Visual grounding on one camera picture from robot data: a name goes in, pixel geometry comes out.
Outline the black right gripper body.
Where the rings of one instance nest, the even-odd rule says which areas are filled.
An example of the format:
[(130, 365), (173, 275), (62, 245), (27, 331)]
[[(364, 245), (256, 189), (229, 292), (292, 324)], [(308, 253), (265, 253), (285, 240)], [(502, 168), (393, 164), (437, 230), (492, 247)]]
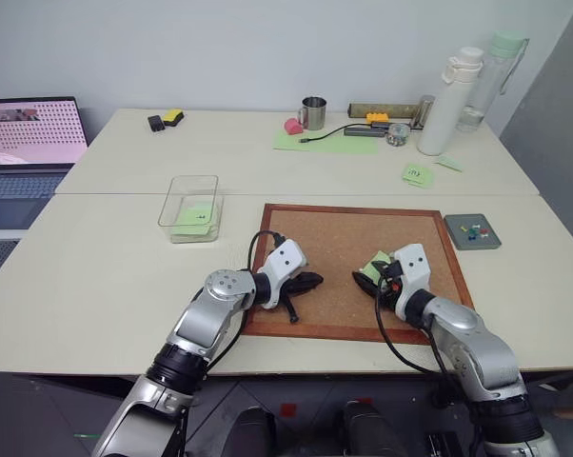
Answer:
[(377, 308), (396, 308), (398, 299), (403, 290), (403, 269), (399, 261), (387, 262), (385, 277), (378, 279)]

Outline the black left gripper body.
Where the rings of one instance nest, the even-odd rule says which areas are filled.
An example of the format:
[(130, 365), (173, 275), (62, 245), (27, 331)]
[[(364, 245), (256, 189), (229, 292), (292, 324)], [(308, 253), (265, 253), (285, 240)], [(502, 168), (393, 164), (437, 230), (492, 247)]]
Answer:
[(297, 296), (303, 293), (303, 283), (301, 276), (302, 274), (298, 274), (292, 278), (289, 278), (282, 284), (279, 295), (281, 299), (284, 299), (285, 297)]

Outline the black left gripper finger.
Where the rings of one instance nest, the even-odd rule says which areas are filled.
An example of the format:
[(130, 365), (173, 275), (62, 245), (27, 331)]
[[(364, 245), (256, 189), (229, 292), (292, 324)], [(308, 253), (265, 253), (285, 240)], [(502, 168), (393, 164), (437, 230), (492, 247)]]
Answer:
[(311, 271), (301, 272), (293, 279), (294, 292), (309, 292), (324, 282), (324, 277)]
[(287, 294), (282, 294), (281, 295), (281, 303), (284, 305), (284, 307), (286, 308), (286, 311), (288, 313), (288, 318), (289, 318), (289, 322), (291, 324), (296, 324), (299, 322), (300, 318), (299, 315), (295, 309), (295, 307), (293, 306), (290, 297)]

